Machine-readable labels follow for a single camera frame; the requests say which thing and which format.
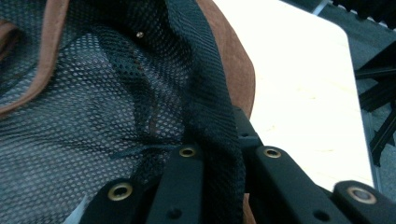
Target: metal grommet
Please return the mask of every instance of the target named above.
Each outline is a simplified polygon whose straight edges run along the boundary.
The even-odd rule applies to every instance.
[[[358,187],[349,187],[347,193],[356,201],[360,203],[375,204],[376,197],[365,189]]]
[[[193,157],[195,153],[195,149],[192,147],[184,147],[178,152],[182,157]]]
[[[108,199],[111,201],[122,201],[128,198],[134,189],[129,183],[119,183],[113,186],[107,194]]]
[[[269,149],[265,149],[264,150],[264,155],[270,158],[279,158],[282,156],[282,154],[280,153],[280,151],[273,149],[273,148],[269,148]]]
[[[143,38],[143,36],[145,36],[145,33],[143,33],[143,32],[137,32],[137,34],[136,34],[137,38]]]

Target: black mesh fabric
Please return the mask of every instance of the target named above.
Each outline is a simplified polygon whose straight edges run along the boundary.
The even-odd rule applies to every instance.
[[[23,31],[0,62],[0,105],[35,74],[44,6],[0,1],[0,19]],[[108,181],[160,175],[186,135],[205,153],[204,223],[241,223],[245,168],[197,4],[72,1],[50,84],[0,119],[0,223],[62,223]]]

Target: screw hole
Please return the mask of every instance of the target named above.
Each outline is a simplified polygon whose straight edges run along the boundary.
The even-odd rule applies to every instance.
[[[322,212],[322,211],[319,211],[319,210],[317,210],[317,211],[314,212],[314,217],[315,217],[316,219],[322,221],[322,222],[328,222],[328,221],[330,221],[330,216],[329,216],[327,213]]]
[[[195,155],[195,149],[191,147],[182,148],[179,151],[179,154],[182,157],[193,157]]]
[[[180,209],[177,208],[170,208],[167,213],[168,217],[171,219],[179,219],[181,217],[181,214],[182,213]]]
[[[264,154],[271,158],[279,158],[281,156],[280,152],[275,149],[265,149]]]
[[[119,183],[113,186],[107,194],[111,201],[122,201],[132,194],[133,188],[128,183]]]

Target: black plastic bracket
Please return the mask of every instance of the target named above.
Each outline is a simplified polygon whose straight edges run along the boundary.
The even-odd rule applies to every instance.
[[[249,202],[257,223],[350,223],[285,151],[259,147],[249,158],[258,182]]]
[[[147,223],[200,223],[203,183],[202,150],[198,146],[182,146],[172,151]]]

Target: white surface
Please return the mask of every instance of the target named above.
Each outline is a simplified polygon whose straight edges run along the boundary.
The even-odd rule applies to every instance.
[[[215,0],[253,61],[251,122],[325,189],[373,185],[347,36],[276,0]]]

